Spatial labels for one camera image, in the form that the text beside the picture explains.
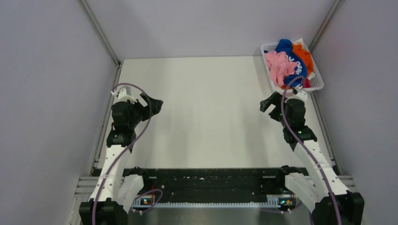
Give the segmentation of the pink t-shirt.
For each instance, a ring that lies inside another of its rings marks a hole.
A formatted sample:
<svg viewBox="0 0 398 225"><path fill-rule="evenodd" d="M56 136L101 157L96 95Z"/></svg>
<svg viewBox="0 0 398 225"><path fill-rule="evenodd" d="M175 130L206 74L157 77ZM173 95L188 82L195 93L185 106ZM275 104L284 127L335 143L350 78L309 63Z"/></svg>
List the pink t-shirt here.
<svg viewBox="0 0 398 225"><path fill-rule="evenodd" d="M264 56L272 82L279 87L284 86L285 77L295 74L297 63L290 61L289 56L284 51L270 51L265 53Z"/></svg>

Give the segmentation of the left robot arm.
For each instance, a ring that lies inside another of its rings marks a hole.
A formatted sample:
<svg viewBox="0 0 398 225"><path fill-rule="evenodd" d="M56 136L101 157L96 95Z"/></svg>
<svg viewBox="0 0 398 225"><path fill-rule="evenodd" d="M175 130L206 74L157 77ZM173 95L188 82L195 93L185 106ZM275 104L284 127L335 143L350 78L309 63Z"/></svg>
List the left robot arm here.
<svg viewBox="0 0 398 225"><path fill-rule="evenodd" d="M148 178L136 174L123 177L123 172L134 143L143 135L136 134L137 125L145 122L147 129L151 118L161 111L163 101L142 92L140 97L147 104L144 106L127 86L113 91L112 95L116 102L111 107L113 122L106 139L104 165L94 191L79 206L84 225L126 225L137 194L148 192L151 186Z"/></svg>

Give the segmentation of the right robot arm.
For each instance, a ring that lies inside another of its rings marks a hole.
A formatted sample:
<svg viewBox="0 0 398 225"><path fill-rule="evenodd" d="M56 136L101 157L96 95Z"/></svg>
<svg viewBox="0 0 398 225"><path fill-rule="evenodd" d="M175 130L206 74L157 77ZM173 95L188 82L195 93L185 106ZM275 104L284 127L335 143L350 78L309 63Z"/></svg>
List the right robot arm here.
<svg viewBox="0 0 398 225"><path fill-rule="evenodd" d="M291 191L307 207L313 225L360 225L365 201L344 184L324 156L317 137L306 125L307 94L299 91L287 98L278 92L260 102L260 111L271 105L270 118L281 123L283 137L303 163L309 177L296 167L282 166L275 180L281 193Z"/></svg>

